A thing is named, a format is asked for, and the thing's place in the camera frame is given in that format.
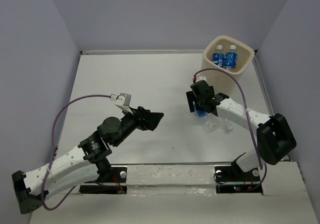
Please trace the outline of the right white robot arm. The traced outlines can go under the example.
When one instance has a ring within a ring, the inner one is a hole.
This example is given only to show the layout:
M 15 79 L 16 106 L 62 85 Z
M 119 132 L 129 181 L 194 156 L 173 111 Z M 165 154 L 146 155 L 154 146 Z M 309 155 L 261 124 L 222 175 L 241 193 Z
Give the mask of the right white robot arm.
M 241 154 L 231 163 L 230 174 L 235 180 L 242 180 L 260 165 L 276 165 L 297 146 L 283 115 L 271 116 L 245 108 L 225 94 L 215 94 L 214 88 L 204 80 L 195 82 L 190 88 L 186 93 L 190 112 L 204 111 L 232 121 L 247 129 L 255 141 L 253 150 Z

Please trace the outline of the blue label bottle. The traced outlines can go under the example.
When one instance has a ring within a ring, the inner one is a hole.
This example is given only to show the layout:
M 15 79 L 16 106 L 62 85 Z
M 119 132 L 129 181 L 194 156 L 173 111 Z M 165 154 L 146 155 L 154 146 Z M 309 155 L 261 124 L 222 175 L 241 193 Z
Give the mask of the blue label bottle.
M 212 54 L 211 61 L 213 64 L 222 67 L 223 66 L 223 61 L 224 61 L 224 54 L 223 54 L 223 49 L 222 45 L 218 44 L 214 50 L 214 53 Z
M 219 127 L 219 122 L 215 115 L 205 112 L 204 110 L 198 110 L 195 105 L 194 107 L 198 120 L 206 133 L 211 133 Z
M 223 60 L 223 69 L 234 70 L 237 66 L 238 54 L 236 45 L 230 45 L 229 51 L 225 54 Z

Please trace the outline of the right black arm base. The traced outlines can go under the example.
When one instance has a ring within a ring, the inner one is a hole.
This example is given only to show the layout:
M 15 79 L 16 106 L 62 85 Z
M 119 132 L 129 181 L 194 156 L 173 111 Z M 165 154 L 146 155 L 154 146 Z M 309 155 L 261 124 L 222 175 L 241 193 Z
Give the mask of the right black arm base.
M 261 182 L 258 168 L 244 173 L 232 166 L 216 166 L 213 179 L 217 194 L 263 193 L 262 186 L 258 186 Z

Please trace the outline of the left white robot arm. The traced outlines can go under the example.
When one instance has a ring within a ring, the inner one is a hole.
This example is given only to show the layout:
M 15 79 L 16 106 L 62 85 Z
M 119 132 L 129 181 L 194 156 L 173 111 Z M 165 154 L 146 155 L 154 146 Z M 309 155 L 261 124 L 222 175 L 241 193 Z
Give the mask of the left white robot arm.
M 49 187 L 57 186 L 72 172 L 85 167 L 95 167 L 94 181 L 106 182 L 114 176 L 107 159 L 110 147 L 119 146 L 134 130 L 154 131 L 164 114 L 151 112 L 143 107 L 128 108 L 124 116 L 106 118 L 86 139 L 52 163 L 29 172 L 16 171 L 12 174 L 14 192 L 22 215 L 31 213 L 53 194 Z

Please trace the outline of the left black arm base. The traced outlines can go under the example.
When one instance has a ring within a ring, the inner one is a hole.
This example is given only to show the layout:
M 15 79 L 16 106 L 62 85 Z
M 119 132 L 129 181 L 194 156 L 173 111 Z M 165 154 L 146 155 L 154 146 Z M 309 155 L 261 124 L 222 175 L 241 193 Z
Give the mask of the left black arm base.
M 124 165 L 115 165 L 113 174 L 111 174 L 104 183 L 90 181 L 81 184 L 79 192 L 81 194 L 103 194 L 103 195 L 125 195 L 127 193 L 127 174 L 128 167 Z

